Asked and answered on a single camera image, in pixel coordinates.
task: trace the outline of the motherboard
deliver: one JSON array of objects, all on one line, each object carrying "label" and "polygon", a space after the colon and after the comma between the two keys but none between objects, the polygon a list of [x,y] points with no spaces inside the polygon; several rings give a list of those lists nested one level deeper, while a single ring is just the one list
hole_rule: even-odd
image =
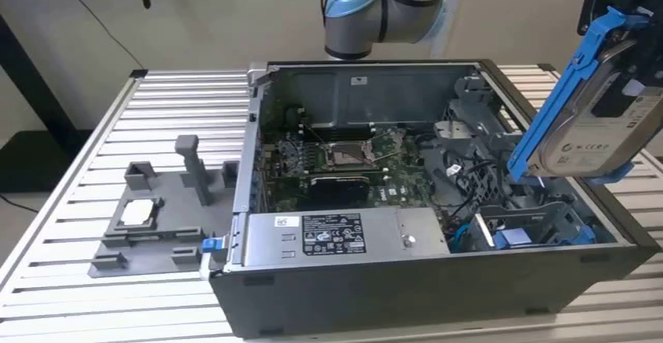
[{"label": "motherboard", "polygon": [[[370,137],[334,140],[343,133],[346,139]],[[373,127],[330,135],[305,127],[299,133],[285,133],[265,150],[273,212],[431,204],[433,182],[415,136],[405,128]]]}]

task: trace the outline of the slotted metal surface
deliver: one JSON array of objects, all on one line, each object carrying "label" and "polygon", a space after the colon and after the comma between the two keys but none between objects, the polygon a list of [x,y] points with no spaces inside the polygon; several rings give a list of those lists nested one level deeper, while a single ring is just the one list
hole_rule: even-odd
[{"label": "slotted metal surface", "polygon": [[[539,107],[557,73],[535,65],[505,66],[502,70]],[[150,160],[158,171],[183,170],[183,161],[172,151],[174,140],[183,133],[197,133],[202,138],[207,166],[237,159],[247,104],[243,71],[151,71],[144,80],[128,82],[0,269],[0,276],[8,275],[0,293],[3,342],[239,341],[211,287],[197,272],[92,279],[87,270],[124,188],[127,163]],[[647,152],[635,161],[637,168],[610,190],[663,243],[663,169]],[[454,343],[650,343],[661,339],[663,255],[657,255],[627,279],[593,286],[554,317],[318,336],[319,341]]]}]

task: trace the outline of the aluminum extrusion table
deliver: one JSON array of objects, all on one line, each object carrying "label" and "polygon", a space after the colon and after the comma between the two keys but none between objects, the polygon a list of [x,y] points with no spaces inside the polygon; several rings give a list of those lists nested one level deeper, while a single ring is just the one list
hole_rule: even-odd
[{"label": "aluminum extrusion table", "polygon": [[[502,66],[539,108],[558,73]],[[90,260],[123,194],[130,161],[183,170],[182,133],[201,137],[210,167],[238,159],[247,119],[246,71],[150,71],[132,78],[0,269],[0,340],[235,342],[198,272],[92,279]],[[643,151],[610,190],[663,244],[663,166]],[[311,337],[287,338],[310,341]],[[323,334],[318,341],[663,341],[663,254],[602,282],[557,316]]]}]

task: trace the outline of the power supply label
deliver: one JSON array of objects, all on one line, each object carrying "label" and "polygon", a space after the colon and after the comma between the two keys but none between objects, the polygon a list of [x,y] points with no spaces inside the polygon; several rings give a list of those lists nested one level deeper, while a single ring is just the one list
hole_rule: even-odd
[{"label": "power supply label", "polygon": [[302,216],[306,255],[343,255],[366,252],[365,227],[358,213]]}]

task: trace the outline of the gray post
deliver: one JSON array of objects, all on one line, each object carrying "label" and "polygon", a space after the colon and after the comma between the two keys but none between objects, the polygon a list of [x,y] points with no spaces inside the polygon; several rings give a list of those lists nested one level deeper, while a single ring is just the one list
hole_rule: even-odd
[{"label": "gray post", "polygon": [[198,157],[198,136],[179,135],[175,141],[175,152],[184,157],[190,182],[197,189],[198,199],[203,206],[211,204],[211,194],[207,188],[207,171],[203,161]]}]

